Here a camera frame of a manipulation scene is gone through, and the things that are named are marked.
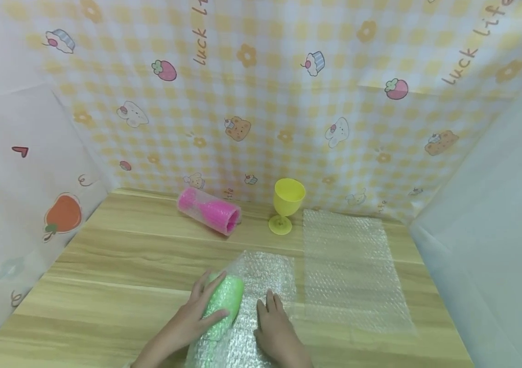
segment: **green wrapped cup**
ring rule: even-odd
[[[218,275],[210,275],[208,283],[214,281]],[[226,309],[229,315],[222,321],[212,326],[204,335],[204,338],[211,341],[220,341],[222,336],[230,329],[234,319],[239,313],[243,293],[245,292],[245,283],[237,276],[226,275],[226,278],[216,288],[214,294],[210,298],[210,302],[206,306],[203,318],[208,317],[217,310]]]

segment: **yellow plastic goblet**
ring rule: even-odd
[[[285,235],[292,231],[292,222],[286,216],[295,214],[306,197],[306,189],[297,180],[284,178],[275,183],[273,206],[278,215],[269,219],[269,229],[274,234]]]

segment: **bunny print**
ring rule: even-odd
[[[183,181],[187,183],[190,187],[195,189],[203,189],[204,184],[206,183],[202,178],[202,174],[195,173],[194,175],[184,176]]]
[[[116,113],[126,120],[126,124],[131,128],[138,128],[141,124],[149,123],[147,115],[132,101],[126,101],[116,110]]]
[[[337,144],[349,138],[349,124],[343,117],[339,118],[337,122],[331,125],[324,133],[324,138],[328,140],[328,146],[336,147]]]
[[[349,205],[361,205],[367,198],[368,196],[365,195],[365,188],[363,188],[361,193],[358,193],[357,195],[349,194],[345,197],[345,200]]]

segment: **bubble wrap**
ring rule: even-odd
[[[304,210],[306,317],[414,333],[381,220]]]
[[[265,252],[245,251],[227,268],[227,274],[245,282],[241,309],[232,328],[220,341],[204,335],[187,353],[186,368],[273,367],[258,349],[253,331],[257,329],[257,299],[265,302],[270,288],[279,294],[284,308],[291,311],[296,300],[293,260]]]

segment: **checkered backdrop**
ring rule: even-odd
[[[408,222],[522,87],[522,0],[10,0],[2,11],[74,124],[138,189],[270,202],[292,177],[308,208]]]

